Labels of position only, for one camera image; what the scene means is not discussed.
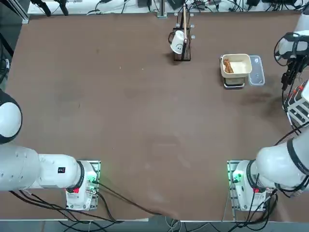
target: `table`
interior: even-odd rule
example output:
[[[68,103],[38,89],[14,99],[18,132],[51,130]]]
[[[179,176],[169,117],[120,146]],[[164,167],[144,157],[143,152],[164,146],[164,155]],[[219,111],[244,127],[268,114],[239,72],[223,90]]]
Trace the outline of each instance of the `table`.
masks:
[[[273,48],[298,17],[195,15],[192,60],[184,63],[171,58],[172,15],[34,18],[22,26],[7,88],[24,115],[15,143],[100,159],[101,181],[136,203],[181,220],[220,221],[227,160],[254,159],[290,130],[280,99],[285,69]],[[224,90],[219,57],[229,53],[260,55],[265,86]],[[64,205],[62,190],[35,192]],[[150,216],[105,195],[115,218]],[[3,219],[60,218],[9,193],[1,199],[10,206],[2,207]],[[280,195],[271,220],[308,222],[308,200]],[[93,213],[106,217],[103,204]],[[232,219],[228,201],[224,220]]]

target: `robotic arm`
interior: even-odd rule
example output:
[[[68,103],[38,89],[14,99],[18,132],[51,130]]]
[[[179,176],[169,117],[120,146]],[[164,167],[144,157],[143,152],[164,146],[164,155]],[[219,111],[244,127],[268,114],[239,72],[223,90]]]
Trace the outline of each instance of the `robotic arm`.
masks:
[[[309,64],[309,5],[304,8],[295,32],[286,33],[277,43],[274,57],[286,60],[287,72],[282,76],[282,90],[293,85],[296,76]],[[284,103],[287,115],[301,126],[309,124],[309,81],[302,84]],[[267,188],[302,192],[309,189],[309,129],[285,143],[262,148],[255,160],[239,162],[232,183],[237,192],[239,208],[259,210],[266,199]]]
[[[90,210],[97,206],[97,169],[90,161],[76,161],[62,154],[38,154],[11,144],[22,126],[17,102],[0,90],[0,191],[23,189],[66,189],[67,207]]]

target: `white wall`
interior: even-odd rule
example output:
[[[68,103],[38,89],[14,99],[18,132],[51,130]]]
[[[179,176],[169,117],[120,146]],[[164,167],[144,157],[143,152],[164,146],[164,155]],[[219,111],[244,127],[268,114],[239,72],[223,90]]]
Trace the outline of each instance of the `white wall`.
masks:
[[[69,11],[69,14],[71,15],[85,15],[87,14],[89,11],[94,10],[95,6],[97,4],[99,0],[69,0],[66,4],[66,7]],[[151,10],[152,11],[156,11],[156,7],[154,4],[154,0],[153,4],[151,6]],[[242,1],[244,1],[244,11],[247,10],[248,5],[246,4],[247,0],[237,0],[238,4],[242,7]],[[54,12],[54,15],[61,15],[62,11],[60,10],[60,8],[57,9],[58,7],[58,3],[53,1],[53,0],[45,0],[46,4],[48,5],[49,9],[51,12]],[[159,7],[159,1],[155,0],[157,6]],[[188,0],[187,4],[192,3],[193,0]],[[300,5],[301,4],[301,0],[297,0],[297,2],[295,3],[295,5]],[[98,5],[98,9],[104,13],[104,14],[108,14],[108,13],[121,13],[121,10],[123,8],[124,5],[124,0],[112,0],[108,3],[103,3],[103,4],[99,4]],[[220,12],[228,12],[228,8],[233,8],[234,4],[226,1],[226,0],[222,0],[222,2],[220,2],[220,7],[219,7],[219,11]],[[260,1],[260,3],[258,4],[258,6],[253,7],[250,9],[250,11],[265,11],[267,8],[269,7],[269,3],[262,3],[262,1]],[[212,11],[216,12],[216,8],[214,5],[211,5],[210,8],[212,9]],[[178,10],[173,10],[171,8],[171,6],[167,3],[165,3],[165,11],[166,12],[177,12]],[[124,14],[126,13],[147,13],[148,8],[144,7],[144,8],[138,8],[137,6],[137,0],[127,0],[125,9],[124,9]],[[33,5],[32,3],[30,3],[29,9],[28,9],[28,14],[30,15],[42,15],[43,12],[40,10],[40,8],[38,8],[37,6]]]

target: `clear plastic lid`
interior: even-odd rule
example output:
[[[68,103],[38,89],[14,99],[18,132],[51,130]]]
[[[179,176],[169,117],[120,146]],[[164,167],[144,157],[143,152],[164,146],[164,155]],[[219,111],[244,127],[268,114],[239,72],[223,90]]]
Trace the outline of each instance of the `clear plastic lid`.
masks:
[[[265,76],[262,60],[259,56],[250,55],[252,64],[252,72],[248,74],[249,84],[251,86],[263,86],[265,84]]]

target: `food container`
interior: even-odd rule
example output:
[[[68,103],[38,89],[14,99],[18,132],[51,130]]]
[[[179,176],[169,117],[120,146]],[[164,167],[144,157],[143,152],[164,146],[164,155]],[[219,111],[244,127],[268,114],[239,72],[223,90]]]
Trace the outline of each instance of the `food container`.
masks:
[[[251,86],[263,86],[265,84],[265,76],[262,60],[259,56],[250,55],[252,72],[248,74],[249,84]]]
[[[225,72],[223,61],[228,59],[234,73]],[[224,78],[240,78],[246,77],[252,71],[250,57],[247,54],[228,54],[223,55],[220,62],[221,74]]]

